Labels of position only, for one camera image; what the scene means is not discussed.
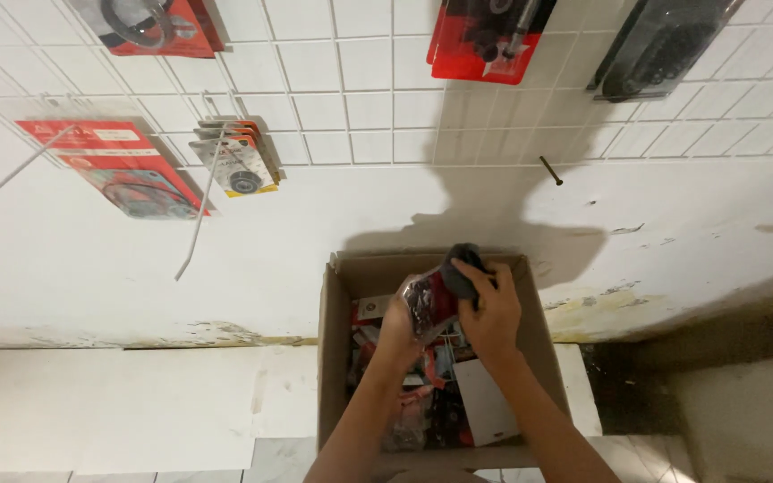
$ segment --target open cardboard box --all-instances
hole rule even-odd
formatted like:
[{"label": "open cardboard box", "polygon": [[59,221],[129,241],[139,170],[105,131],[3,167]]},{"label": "open cardboard box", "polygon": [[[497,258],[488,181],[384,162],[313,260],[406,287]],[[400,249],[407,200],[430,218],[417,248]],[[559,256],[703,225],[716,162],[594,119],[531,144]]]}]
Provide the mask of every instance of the open cardboard box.
[{"label": "open cardboard box", "polygon": [[[348,405],[345,381],[350,352],[350,301],[394,293],[407,275],[423,273],[440,265],[445,253],[446,250],[441,254],[339,258],[327,265],[321,289],[319,324],[318,450],[324,447]],[[514,286],[523,309],[518,329],[518,349],[523,352],[542,387],[569,415],[563,379],[527,258],[518,254],[483,254],[482,258],[486,262],[498,261],[512,268]],[[538,466],[535,458],[518,436],[483,448],[381,453],[375,474],[409,469],[476,470],[534,466]]]}]

